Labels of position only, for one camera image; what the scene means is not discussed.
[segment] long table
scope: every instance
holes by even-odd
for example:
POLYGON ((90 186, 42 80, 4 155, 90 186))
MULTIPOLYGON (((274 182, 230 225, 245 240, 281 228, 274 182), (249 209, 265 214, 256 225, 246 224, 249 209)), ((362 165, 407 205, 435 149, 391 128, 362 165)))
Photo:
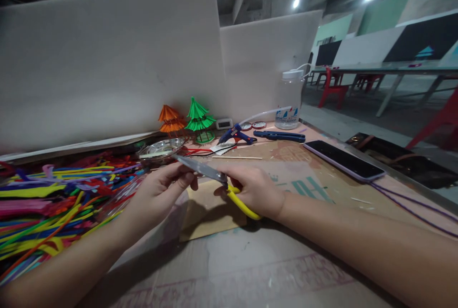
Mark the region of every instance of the long table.
MULTIPOLYGON (((446 76, 458 75, 458 66, 442 66, 440 61, 419 61, 416 63, 412 63, 412 62, 384 62, 382 63, 380 62, 380 63, 371 63, 371 64, 342 65, 342 66, 330 66, 330 67, 331 67, 332 73, 356 74, 357 75, 349 89, 349 93, 348 93, 349 95, 351 94, 354 87, 356 86, 358 75, 361 75, 361 74, 383 74, 383 75, 395 74, 396 75, 396 79, 393 82, 393 85, 391 86, 390 90, 386 94, 385 98, 382 101, 382 104, 380 105, 380 108, 377 111, 377 114, 376 114, 377 117, 382 116, 386 107, 390 103, 391 98, 393 97, 394 93, 396 92, 397 87, 399 86, 403 77, 406 74, 437 75, 438 76, 436 80, 432 83, 432 85, 430 86, 427 92, 419 92, 419 93, 397 96, 397 97, 408 97, 408 96, 415 96, 415 95, 424 95, 418 107, 422 107, 428 101, 428 99, 431 97, 431 95, 434 92, 452 90, 452 89, 437 90, 437 87, 445 79, 446 76)), ((313 74, 326 73, 326 68, 325 67, 321 67, 321 68, 316 67, 312 71, 312 73, 313 74)), ((375 90, 378 90, 380 82, 381 81, 377 83, 375 90)))
MULTIPOLYGON (((267 129, 276 130, 273 123, 268 123, 267 129)), ((453 202, 310 124, 300 124, 291 132, 305 134, 307 141, 325 140, 364 158, 388 172, 388 175, 377 180, 378 184, 458 215, 458 206, 453 202)), ((257 156, 262 160, 198 159, 213 167, 222 162, 255 165, 267 171, 274 183, 283 190, 387 216, 440 233, 372 187, 355 182, 301 144, 258 138, 255 145, 244 147, 240 142, 236 150, 225 155, 257 156)), ((420 216, 458 233, 458 226, 446 218, 407 200, 399 200, 420 216)), ((187 203, 188 195, 184 192, 167 219, 124 253, 85 298, 82 306, 399 306, 396 299, 346 264, 268 219, 180 243, 177 237, 187 203)))

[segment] smartphone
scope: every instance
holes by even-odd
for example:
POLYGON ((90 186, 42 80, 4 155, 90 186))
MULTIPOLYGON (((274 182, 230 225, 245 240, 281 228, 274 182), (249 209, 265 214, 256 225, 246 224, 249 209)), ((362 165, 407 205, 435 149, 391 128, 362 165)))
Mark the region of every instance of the smartphone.
POLYGON ((371 182, 386 174, 381 168, 321 140, 307 142, 304 147, 361 182, 371 182))

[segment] plastic water bottle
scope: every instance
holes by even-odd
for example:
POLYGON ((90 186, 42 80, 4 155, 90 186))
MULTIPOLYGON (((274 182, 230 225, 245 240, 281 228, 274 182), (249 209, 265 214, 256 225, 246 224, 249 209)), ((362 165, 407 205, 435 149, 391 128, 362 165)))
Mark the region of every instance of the plastic water bottle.
POLYGON ((278 85, 277 106, 291 106, 289 110, 277 111, 275 127, 279 129, 294 129, 299 123, 301 113, 301 93, 305 79, 303 70, 283 72, 282 80, 278 85))

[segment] bottle label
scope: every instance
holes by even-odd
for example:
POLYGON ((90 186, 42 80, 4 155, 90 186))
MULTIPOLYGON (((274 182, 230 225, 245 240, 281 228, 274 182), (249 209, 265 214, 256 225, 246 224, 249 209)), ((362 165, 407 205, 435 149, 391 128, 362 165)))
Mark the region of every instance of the bottle label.
POLYGON ((290 110, 278 110, 275 120, 282 123, 296 122, 298 110, 297 107, 292 107, 290 110))

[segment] left hand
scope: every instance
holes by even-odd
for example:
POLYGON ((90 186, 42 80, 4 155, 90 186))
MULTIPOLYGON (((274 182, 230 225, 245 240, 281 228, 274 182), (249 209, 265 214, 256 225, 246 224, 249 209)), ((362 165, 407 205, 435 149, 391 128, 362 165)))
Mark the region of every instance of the left hand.
POLYGON ((113 221, 118 236, 128 240, 126 246, 130 247, 161 223, 189 185, 196 191, 197 177, 193 170, 181 163, 150 173, 121 215, 113 221))

